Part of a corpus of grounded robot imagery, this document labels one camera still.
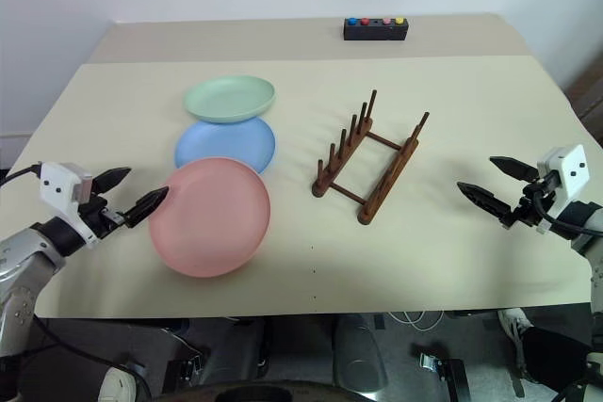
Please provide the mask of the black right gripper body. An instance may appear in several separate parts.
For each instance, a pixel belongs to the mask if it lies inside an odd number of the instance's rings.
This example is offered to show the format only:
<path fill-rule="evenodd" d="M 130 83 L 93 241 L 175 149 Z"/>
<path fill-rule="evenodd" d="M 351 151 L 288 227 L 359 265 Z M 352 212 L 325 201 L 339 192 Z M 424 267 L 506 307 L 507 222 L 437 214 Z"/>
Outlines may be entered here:
<path fill-rule="evenodd" d="M 529 227 L 537 226 L 544 218 L 542 213 L 548 213 L 556 199 L 555 189 L 561 185 L 558 174 L 548 174 L 544 178 L 531 182 L 522 190 L 519 204 L 511 213 L 500 219 L 507 229 L 520 221 Z"/>

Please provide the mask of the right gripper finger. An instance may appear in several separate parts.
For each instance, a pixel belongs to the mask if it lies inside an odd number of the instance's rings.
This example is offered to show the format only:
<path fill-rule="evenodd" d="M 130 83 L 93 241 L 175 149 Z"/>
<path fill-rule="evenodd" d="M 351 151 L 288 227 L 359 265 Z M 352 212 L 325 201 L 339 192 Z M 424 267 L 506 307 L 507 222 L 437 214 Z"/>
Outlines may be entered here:
<path fill-rule="evenodd" d="M 489 160 L 504 174 L 518 181 L 535 182 L 540 179 L 537 168 L 508 156 L 490 156 Z"/>
<path fill-rule="evenodd" d="M 490 191 L 478 185 L 463 182 L 458 182 L 457 186 L 463 195 L 488 214 L 501 219 L 511 213 L 511 207 L 497 199 Z"/>

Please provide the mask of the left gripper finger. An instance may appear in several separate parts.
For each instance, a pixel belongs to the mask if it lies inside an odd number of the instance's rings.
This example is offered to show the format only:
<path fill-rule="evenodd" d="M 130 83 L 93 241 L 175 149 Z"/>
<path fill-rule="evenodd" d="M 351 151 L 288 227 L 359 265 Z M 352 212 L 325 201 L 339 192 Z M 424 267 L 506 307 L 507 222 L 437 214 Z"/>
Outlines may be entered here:
<path fill-rule="evenodd" d="M 119 185 L 131 170 L 129 167 L 120 167 L 102 172 L 92 180 L 92 193 L 101 195 L 110 191 Z"/>
<path fill-rule="evenodd" d="M 136 227 L 141 221 L 152 214 L 167 197 L 170 188 L 163 186 L 155 189 L 139 200 L 136 201 L 135 205 L 122 214 L 124 224 L 128 228 Z"/>

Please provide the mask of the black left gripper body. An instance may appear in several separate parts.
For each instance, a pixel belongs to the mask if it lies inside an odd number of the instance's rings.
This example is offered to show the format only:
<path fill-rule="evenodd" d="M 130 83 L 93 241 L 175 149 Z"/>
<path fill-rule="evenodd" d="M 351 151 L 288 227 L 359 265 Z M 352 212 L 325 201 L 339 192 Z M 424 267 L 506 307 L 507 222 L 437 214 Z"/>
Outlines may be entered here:
<path fill-rule="evenodd" d="M 120 227 L 127 225 L 123 213 L 111 210 L 108 201 L 95 194 L 90 196 L 88 202 L 79 205 L 78 214 L 98 238 L 106 238 Z"/>

